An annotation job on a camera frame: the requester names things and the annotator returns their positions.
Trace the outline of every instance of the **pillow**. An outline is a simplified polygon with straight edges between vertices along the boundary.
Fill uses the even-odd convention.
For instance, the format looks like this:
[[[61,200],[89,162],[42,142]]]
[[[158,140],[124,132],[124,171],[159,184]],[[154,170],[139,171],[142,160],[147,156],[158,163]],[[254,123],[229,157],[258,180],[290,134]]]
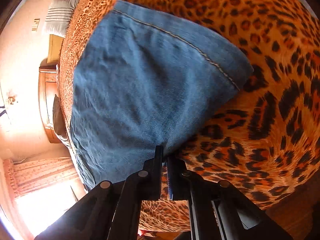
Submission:
[[[71,149],[70,141],[67,135],[66,123],[64,122],[60,99],[57,95],[54,96],[53,100],[53,130],[56,136],[62,143]]]
[[[80,0],[53,0],[44,21],[43,33],[65,37]]]

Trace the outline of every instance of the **bed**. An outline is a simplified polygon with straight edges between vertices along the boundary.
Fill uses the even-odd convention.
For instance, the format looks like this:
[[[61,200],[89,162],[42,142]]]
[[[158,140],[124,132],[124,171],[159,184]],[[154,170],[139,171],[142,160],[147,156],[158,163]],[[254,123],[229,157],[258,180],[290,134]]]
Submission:
[[[117,0],[80,0],[63,41],[59,93],[67,130],[73,72]],[[188,169],[227,179],[260,208],[292,193],[320,166],[319,20],[298,0],[126,0],[201,24],[241,49],[254,68],[244,89],[179,150]],[[189,230],[186,202],[144,202],[140,229]]]

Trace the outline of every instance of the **light switch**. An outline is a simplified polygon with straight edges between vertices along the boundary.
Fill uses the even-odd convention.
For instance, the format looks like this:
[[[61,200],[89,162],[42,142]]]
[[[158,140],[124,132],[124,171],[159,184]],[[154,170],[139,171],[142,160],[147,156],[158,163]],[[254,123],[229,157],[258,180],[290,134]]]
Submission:
[[[33,25],[32,25],[32,30],[31,31],[33,31],[33,32],[37,31],[38,26],[39,26],[39,21],[40,21],[40,19],[34,19],[33,20]]]

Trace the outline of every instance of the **screw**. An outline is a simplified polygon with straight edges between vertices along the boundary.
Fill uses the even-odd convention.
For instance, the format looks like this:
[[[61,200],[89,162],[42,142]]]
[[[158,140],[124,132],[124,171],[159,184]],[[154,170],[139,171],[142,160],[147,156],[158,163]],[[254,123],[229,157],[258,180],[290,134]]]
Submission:
[[[191,175],[190,171],[186,170],[182,173],[183,176],[189,177]]]
[[[100,183],[101,188],[108,188],[110,187],[110,185],[111,185],[110,182],[106,180]]]
[[[148,176],[148,174],[149,173],[147,171],[139,171],[138,176],[144,178],[144,177]]]
[[[230,186],[230,182],[227,181],[227,180],[220,180],[220,181],[219,181],[219,185],[220,185],[221,187],[229,187],[229,186]]]

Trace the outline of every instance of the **brown pillow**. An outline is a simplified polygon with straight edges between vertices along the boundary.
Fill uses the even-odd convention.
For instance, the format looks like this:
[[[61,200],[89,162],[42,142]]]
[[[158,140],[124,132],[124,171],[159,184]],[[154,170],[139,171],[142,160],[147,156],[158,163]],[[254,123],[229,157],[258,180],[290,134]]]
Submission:
[[[53,130],[62,143],[70,149],[71,145],[67,135],[66,123],[62,114],[60,99],[57,95],[54,96],[53,101]]]

